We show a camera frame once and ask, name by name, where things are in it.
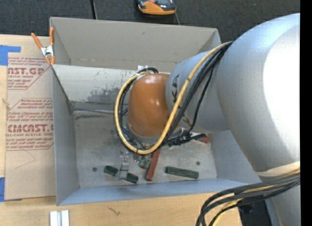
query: black floor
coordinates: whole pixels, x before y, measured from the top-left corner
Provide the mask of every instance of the black floor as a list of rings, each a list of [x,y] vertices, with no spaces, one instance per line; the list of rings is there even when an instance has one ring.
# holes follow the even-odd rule
[[[147,19],[133,0],[94,0],[99,20],[153,22],[217,28],[221,42],[233,41],[250,28],[300,12],[300,0],[175,0],[176,16]],[[89,0],[0,0],[0,33],[47,36],[49,18],[92,19]],[[245,226],[269,226],[265,204],[243,214]]]

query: cardboard sheet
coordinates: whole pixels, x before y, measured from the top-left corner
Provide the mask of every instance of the cardboard sheet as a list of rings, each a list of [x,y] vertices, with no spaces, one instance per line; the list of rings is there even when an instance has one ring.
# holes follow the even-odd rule
[[[49,38],[39,37],[43,46]],[[5,200],[55,195],[53,107],[51,67],[31,36],[1,35],[2,46],[20,48],[9,52],[1,72],[1,121],[5,126]]]

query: blue tape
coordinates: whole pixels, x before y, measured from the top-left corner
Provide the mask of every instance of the blue tape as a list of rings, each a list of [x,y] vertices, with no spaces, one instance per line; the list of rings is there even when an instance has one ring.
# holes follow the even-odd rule
[[[0,178],[0,202],[4,202],[4,177]]]
[[[20,46],[0,45],[0,65],[8,65],[9,52],[20,52]]]

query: small object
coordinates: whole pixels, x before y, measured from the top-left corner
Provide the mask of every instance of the small object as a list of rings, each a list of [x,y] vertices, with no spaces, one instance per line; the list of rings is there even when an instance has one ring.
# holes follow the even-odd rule
[[[138,181],[138,176],[131,174],[131,173],[127,173],[127,177],[125,178],[126,181],[131,182],[133,184],[136,184]]]
[[[171,166],[166,167],[165,172],[170,175],[188,177],[188,178],[193,178],[193,179],[198,179],[199,177],[199,173],[197,171],[175,168]]]
[[[144,155],[141,157],[141,159],[138,161],[138,166],[140,166],[143,169],[148,169],[152,161],[152,157],[150,154]]]
[[[118,173],[118,169],[113,166],[107,165],[104,168],[104,173],[109,174],[111,176],[116,176],[116,174]]]
[[[139,10],[148,15],[174,14],[176,4],[174,0],[136,0]]]
[[[50,211],[50,226],[69,226],[69,210]]]
[[[210,142],[210,136],[206,135],[206,137],[198,139],[198,141],[201,141],[202,143],[208,144]]]
[[[160,155],[160,148],[157,149],[153,153],[152,161],[151,161],[150,167],[148,168],[147,175],[146,175],[146,180],[148,180],[148,181],[151,181],[153,179],[159,155]]]
[[[42,47],[39,39],[34,33],[31,33],[31,36],[34,38],[36,45],[41,50],[42,54],[45,57],[45,60],[49,65],[55,64],[55,55],[54,55],[54,28],[50,27],[50,45],[48,47]]]
[[[120,156],[120,167],[118,172],[118,179],[126,179],[127,174],[129,171],[129,151],[128,150],[121,150],[120,153],[122,154]]]

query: black cable bundle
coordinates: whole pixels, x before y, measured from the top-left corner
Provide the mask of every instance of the black cable bundle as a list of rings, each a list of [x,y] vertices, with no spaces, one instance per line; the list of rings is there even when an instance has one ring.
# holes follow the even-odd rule
[[[205,215],[219,205],[225,204],[210,221],[209,226],[215,225],[220,215],[226,210],[239,206],[252,205],[281,194],[297,185],[300,185],[300,170],[274,180],[230,188],[216,193],[203,204],[196,226],[207,226]]]
[[[187,97],[185,98],[185,101],[182,105],[182,107],[180,108],[179,113],[177,114],[176,118],[175,118],[175,122],[173,123],[171,129],[168,131],[167,136],[165,137],[163,143],[160,145],[160,147],[167,145],[168,143],[174,141],[175,139],[178,139],[181,136],[187,136],[188,134],[190,134],[191,130],[194,128],[195,123],[196,123],[196,119],[197,119],[197,114],[198,114],[198,110],[200,107],[200,104],[204,98],[205,92],[209,86],[209,83],[211,81],[212,75],[213,75],[213,70],[214,70],[214,66],[216,65],[217,62],[219,62],[221,60],[221,58],[223,57],[224,53],[226,52],[226,50],[230,47],[230,45],[232,44],[232,42],[225,44],[223,47],[221,47],[220,49],[218,49],[211,57],[209,57],[207,59],[207,61],[202,65],[192,87],[191,90],[188,92]],[[196,111],[194,114],[194,118],[193,118],[193,122],[191,125],[191,128],[184,132],[181,136],[178,136],[176,138],[170,139],[169,137],[173,134],[175,128],[178,126],[180,120],[182,119],[182,117],[184,116],[184,112],[186,110],[186,108],[188,107],[192,97],[194,96],[194,93],[197,91],[198,87],[202,84],[203,79],[207,76],[207,74],[210,72],[209,78],[204,86],[204,89],[201,93],[199,102],[197,104],[196,107]]]

